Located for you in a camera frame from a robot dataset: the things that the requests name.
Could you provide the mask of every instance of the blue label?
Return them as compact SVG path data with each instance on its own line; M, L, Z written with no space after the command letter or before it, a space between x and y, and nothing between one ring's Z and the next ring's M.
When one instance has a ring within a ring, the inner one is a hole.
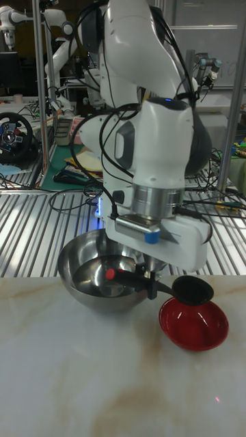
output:
M145 243L157 244L159 242L160 235L161 235L161 231L152 232L151 234L145 234L144 236Z

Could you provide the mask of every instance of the computer monitor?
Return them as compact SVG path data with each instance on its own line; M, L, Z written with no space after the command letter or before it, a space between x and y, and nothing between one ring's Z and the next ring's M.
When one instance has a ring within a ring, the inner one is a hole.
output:
M17 52L0 52L0 88L25 88Z

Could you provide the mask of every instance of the spoon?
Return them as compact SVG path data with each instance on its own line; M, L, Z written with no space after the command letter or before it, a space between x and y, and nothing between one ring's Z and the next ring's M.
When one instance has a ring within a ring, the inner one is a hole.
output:
M193 276L182 276L177 278L172 288L164 285L154 279L139 276L136 273L126 270L108 269L106 278L122 285L134 287L137 290L148 290L150 299L156 298L157 292L171 294L179 302L185 305L203 305L212 299L214 295L213 288L200 278Z

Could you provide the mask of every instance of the metal bowl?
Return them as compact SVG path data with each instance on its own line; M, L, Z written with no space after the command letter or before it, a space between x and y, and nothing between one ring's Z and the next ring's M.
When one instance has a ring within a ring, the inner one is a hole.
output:
M79 302L97 311L126 311L147 298L147 291L106 280L109 268L133 272L141 256L108 239L104 229L87 232L70 241L58 258L58 271L66 289Z

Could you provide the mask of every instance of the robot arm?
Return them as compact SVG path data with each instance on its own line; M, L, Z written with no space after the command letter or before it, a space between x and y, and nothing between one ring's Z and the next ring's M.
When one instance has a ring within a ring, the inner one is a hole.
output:
M193 108L176 99L177 90L185 93L183 78L156 34L146 0L110 0L104 25L99 55L100 92L106 103L112 107L136 103L137 86L157 97L146 100L127 122L115 114L104 126L103 139L111 133L107 154L128 175L125 182L117 179L123 173L104 159L110 173L104 171L104 185L117 203L118 217L110 216L111 202L105 194L100 217L110 239L187 271L197 270L206 262L209 226L174 214L175 205L182 203L195 124ZM82 142L99 158L98 138L105 119L104 115L91 119L80 131ZM203 126L195 130L202 143ZM205 148L209 155L209 141Z
M209 89L213 88L215 81L218 79L219 69L222 62L219 59L211 58L208 53L197 53L194 59L195 63L198 64L198 73L196 76L197 84L200 88L205 85ZM210 67L208 71L208 76L204 81L204 75L207 67Z
M30 21L32 22L33 16L32 14L28 14L26 12L22 13L16 11L15 9L12 9L10 6L3 6L2 8L0 8L0 19L1 19L0 31L2 30L2 32L4 33L5 42L9 50L11 51L15 45L15 38L14 38L15 27L22 25L23 23L27 23ZM58 48L58 50L53 55L55 86L59 89L60 88L59 72L62 69L62 67L65 65L65 63L68 61L68 47L69 47L70 40L73 38L74 27L71 22L67 21L64 11L61 10L52 10L52 9L44 10L41 13L41 20L44 24L47 23L48 26L61 27L62 33L66 39L66 41ZM72 50L71 50L72 54L75 52L76 47L77 47L76 42L75 40L73 40ZM50 78L49 78L48 64L45 66L45 72L47 75L47 86L49 88ZM72 107L67 99L65 99L63 96L60 96L59 100L61 101L61 105L63 106L64 109L69 109L72 111Z
M33 21L32 15L28 13L18 12L10 6L2 6L0 8L1 26L0 31L3 32L5 43L11 51L15 45L14 30L16 26Z

